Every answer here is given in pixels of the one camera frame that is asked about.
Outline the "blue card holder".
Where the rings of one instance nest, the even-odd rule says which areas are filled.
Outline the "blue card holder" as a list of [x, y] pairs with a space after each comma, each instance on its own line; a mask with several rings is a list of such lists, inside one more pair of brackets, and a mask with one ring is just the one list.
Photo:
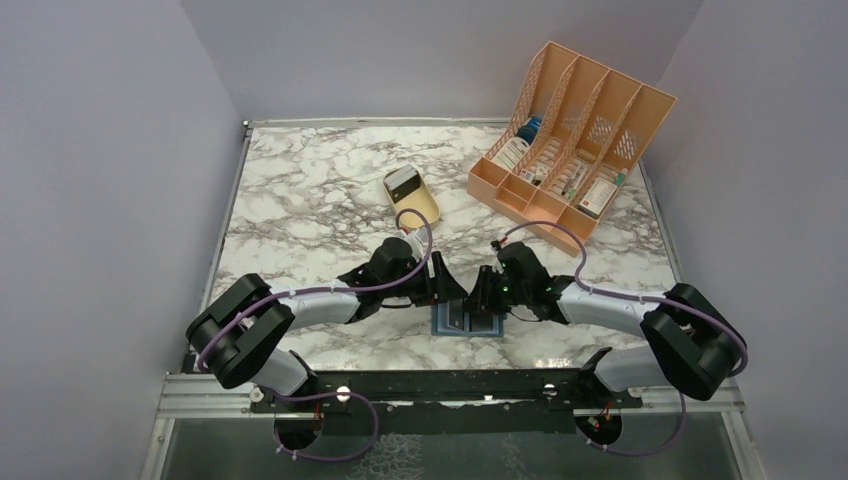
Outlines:
[[474, 334], [469, 331], [468, 315], [465, 314], [466, 331], [451, 332], [446, 328], [446, 306], [447, 303], [433, 305], [431, 308], [431, 334], [434, 336], [452, 336], [452, 337], [502, 337], [504, 335], [505, 315], [496, 315], [498, 318], [498, 330], [491, 334]]

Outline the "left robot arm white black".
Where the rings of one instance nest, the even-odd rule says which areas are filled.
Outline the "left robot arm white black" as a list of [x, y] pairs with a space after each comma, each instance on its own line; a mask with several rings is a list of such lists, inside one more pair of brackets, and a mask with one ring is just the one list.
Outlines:
[[387, 299], [427, 307], [467, 295], [440, 252], [424, 258], [409, 241], [390, 237], [366, 263], [325, 285], [273, 292], [258, 274], [245, 274], [189, 324], [186, 338], [198, 366], [223, 388], [254, 383], [298, 411], [313, 401], [314, 374], [298, 354], [279, 349], [288, 331], [355, 323], [378, 312]]

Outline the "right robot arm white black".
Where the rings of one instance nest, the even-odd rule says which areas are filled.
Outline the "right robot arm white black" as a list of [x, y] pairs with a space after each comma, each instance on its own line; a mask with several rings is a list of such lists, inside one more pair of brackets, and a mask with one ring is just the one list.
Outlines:
[[470, 317], [525, 307], [540, 321], [595, 325], [644, 340], [642, 346], [598, 352], [582, 367], [577, 393], [589, 406], [651, 386], [671, 386], [706, 401], [744, 363], [741, 336], [688, 284], [658, 294], [602, 290], [576, 276], [550, 274], [522, 242], [498, 247], [496, 258], [495, 267], [479, 269], [463, 301]]

